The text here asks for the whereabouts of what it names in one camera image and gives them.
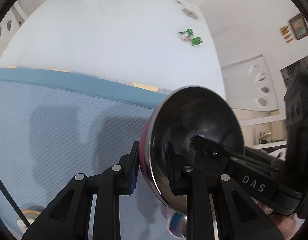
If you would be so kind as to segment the person's right hand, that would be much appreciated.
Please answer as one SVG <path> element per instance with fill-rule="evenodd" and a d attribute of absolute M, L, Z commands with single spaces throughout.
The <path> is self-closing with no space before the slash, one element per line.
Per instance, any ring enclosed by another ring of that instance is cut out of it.
<path fill-rule="evenodd" d="M 272 222 L 278 227 L 283 234 L 285 240 L 290 240 L 300 229 L 304 223 L 304 219 L 298 218 L 294 213 L 290 216 L 275 215 L 273 210 L 261 202 L 257 202 L 257 205 L 268 215 Z"/>

